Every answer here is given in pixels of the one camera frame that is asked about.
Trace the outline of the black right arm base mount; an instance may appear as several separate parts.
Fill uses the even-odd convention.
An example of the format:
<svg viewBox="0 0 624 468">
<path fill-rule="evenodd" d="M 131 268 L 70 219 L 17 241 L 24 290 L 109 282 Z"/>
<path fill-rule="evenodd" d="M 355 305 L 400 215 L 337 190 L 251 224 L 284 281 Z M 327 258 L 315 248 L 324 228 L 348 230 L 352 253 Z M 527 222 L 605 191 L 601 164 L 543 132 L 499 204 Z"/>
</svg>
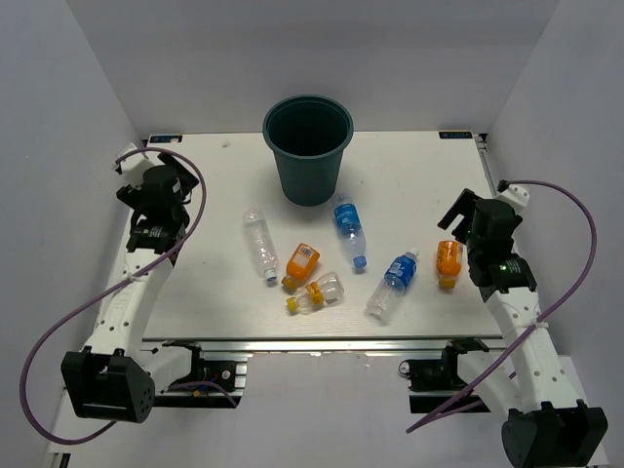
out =
<svg viewBox="0 0 624 468">
<path fill-rule="evenodd" d="M 408 359 L 398 373 L 409 382 L 412 414 L 428 413 L 466 386 L 457 374 L 457 358 L 472 351 L 488 352 L 478 338 L 458 338 L 447 343 L 437 359 Z"/>
</svg>

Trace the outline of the clear bottle yellow cap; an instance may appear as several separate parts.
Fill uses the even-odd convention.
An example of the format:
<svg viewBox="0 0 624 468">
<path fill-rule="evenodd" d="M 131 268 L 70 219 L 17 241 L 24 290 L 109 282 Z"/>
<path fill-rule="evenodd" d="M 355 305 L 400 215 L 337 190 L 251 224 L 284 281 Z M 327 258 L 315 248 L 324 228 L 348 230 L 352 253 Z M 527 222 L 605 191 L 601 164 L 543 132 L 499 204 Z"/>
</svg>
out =
<svg viewBox="0 0 624 468">
<path fill-rule="evenodd" d="M 335 272 L 329 272 L 299 289 L 287 298 L 287 310 L 291 315 L 308 314 L 326 306 L 339 303 L 345 289 Z"/>
</svg>

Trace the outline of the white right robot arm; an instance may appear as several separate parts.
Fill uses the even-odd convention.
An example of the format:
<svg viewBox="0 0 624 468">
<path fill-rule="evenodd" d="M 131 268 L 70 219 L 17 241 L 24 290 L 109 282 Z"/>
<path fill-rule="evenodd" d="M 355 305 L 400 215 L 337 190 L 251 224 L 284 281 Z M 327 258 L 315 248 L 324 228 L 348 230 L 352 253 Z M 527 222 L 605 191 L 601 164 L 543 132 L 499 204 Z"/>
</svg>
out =
<svg viewBox="0 0 624 468">
<path fill-rule="evenodd" d="M 515 467 L 584 467 L 607 430 L 602 409 L 588 406 L 570 384 L 539 306 L 528 263 L 513 234 L 529 194 L 520 185 L 486 199 L 465 189 L 439 222 L 467 252 L 469 276 L 500 328 L 506 350 L 493 359 L 469 345 L 442 361 L 449 387 L 468 385 L 502 415 L 502 446 Z"/>
</svg>

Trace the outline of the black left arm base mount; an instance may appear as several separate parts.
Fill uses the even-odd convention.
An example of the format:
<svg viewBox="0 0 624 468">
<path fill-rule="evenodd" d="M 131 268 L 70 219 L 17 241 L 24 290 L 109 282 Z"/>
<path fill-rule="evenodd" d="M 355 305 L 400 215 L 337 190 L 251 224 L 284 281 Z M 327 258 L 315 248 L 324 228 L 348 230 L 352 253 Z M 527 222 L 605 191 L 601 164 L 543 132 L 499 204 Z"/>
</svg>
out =
<svg viewBox="0 0 624 468">
<path fill-rule="evenodd" d="M 179 340 L 157 344 L 149 352 L 153 361 L 147 370 L 155 380 L 156 408 L 234 409 L 240 404 L 246 356 Z"/>
</svg>

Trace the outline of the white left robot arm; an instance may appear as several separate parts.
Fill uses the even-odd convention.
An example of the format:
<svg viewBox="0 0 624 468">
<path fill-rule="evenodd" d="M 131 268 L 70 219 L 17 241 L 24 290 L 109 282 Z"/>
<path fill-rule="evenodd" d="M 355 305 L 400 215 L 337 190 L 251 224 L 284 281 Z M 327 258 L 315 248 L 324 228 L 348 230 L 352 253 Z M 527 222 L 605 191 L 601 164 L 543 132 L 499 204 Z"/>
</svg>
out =
<svg viewBox="0 0 624 468">
<path fill-rule="evenodd" d="M 132 210 L 123 285 L 99 313 L 83 349 L 66 353 L 60 365 L 81 418 L 141 423 L 171 384 L 194 389 L 206 377 L 206 365 L 191 347 L 143 344 L 158 295 L 193 223 L 186 205 L 200 183 L 174 156 L 160 153 L 158 159 L 117 192 Z"/>
</svg>

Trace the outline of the blue label bottle white cap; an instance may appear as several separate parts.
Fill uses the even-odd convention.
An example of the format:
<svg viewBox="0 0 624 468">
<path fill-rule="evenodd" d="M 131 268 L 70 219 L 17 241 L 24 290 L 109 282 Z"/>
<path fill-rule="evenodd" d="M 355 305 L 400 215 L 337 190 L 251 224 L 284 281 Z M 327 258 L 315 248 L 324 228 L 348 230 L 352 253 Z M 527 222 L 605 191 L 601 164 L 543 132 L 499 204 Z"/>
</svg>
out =
<svg viewBox="0 0 624 468">
<path fill-rule="evenodd" d="M 390 322 L 416 273 L 418 257 L 418 250 L 409 249 L 390 263 L 366 304 L 368 316 L 382 325 Z"/>
</svg>

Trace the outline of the clear plastic water bottle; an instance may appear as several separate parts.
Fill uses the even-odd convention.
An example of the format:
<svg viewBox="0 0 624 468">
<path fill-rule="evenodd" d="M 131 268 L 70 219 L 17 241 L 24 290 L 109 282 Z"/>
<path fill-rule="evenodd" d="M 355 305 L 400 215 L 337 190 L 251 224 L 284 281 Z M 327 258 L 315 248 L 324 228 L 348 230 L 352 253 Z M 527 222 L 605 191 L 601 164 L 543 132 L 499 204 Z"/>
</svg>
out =
<svg viewBox="0 0 624 468">
<path fill-rule="evenodd" d="M 261 210 L 247 210 L 243 230 L 258 273 L 266 283 L 277 280 L 278 260 L 266 218 Z"/>
</svg>

